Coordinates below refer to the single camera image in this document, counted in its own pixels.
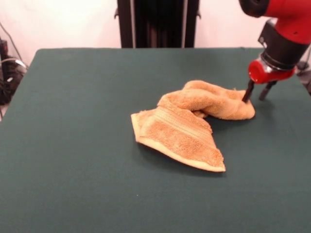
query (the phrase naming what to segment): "cable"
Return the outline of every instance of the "cable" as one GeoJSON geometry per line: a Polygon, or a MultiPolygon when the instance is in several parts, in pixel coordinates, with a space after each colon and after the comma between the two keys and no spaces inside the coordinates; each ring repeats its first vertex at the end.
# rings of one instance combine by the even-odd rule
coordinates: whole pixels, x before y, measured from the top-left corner
{"type": "Polygon", "coordinates": [[[20,60],[23,60],[23,59],[21,58],[21,55],[19,54],[18,49],[17,49],[16,46],[15,46],[15,43],[14,43],[14,41],[13,41],[11,35],[6,31],[6,29],[4,28],[4,26],[2,25],[1,22],[0,22],[0,27],[1,27],[2,30],[5,32],[5,34],[7,34],[7,36],[10,38],[10,40],[11,40],[11,42],[12,42],[12,45],[13,45],[13,47],[15,48],[16,53],[18,54],[18,57],[20,58],[20,60]]]}

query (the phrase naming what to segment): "green table surface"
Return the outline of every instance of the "green table surface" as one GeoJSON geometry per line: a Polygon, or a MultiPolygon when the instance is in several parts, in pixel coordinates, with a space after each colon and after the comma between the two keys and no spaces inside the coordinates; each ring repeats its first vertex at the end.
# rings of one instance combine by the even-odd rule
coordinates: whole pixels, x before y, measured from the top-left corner
{"type": "Polygon", "coordinates": [[[259,49],[40,50],[0,124],[1,233],[310,233],[311,99],[208,118],[223,174],[135,142],[130,114],[193,79],[245,89],[259,49]]]}

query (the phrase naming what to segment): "black metal stand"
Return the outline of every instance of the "black metal stand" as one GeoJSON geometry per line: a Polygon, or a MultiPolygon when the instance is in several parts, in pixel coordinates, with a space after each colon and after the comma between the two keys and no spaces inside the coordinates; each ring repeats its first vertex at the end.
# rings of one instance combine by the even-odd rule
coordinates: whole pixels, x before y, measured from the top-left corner
{"type": "Polygon", "coordinates": [[[199,0],[118,0],[122,48],[193,48],[199,0]]]}

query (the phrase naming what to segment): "towel fold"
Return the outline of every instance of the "towel fold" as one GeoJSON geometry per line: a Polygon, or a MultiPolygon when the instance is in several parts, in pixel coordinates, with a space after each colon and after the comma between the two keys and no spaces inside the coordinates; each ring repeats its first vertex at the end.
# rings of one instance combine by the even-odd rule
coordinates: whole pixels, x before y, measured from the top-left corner
{"type": "Polygon", "coordinates": [[[250,101],[242,101],[244,94],[245,90],[190,81],[182,90],[162,96],[155,109],[131,115],[135,139],[186,165],[224,172],[224,158],[204,118],[251,119],[255,109],[250,101]]]}

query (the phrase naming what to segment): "white wall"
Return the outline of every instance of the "white wall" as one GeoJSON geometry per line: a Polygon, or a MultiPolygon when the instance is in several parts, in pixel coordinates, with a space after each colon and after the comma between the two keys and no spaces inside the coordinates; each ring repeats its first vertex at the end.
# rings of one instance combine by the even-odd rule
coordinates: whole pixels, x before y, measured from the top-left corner
{"type": "MultiPolygon", "coordinates": [[[[0,0],[0,21],[29,64],[40,48],[120,48],[116,8],[117,0],[0,0]]],[[[260,47],[266,18],[245,15],[237,0],[201,0],[200,11],[196,47],[260,47]]]]}

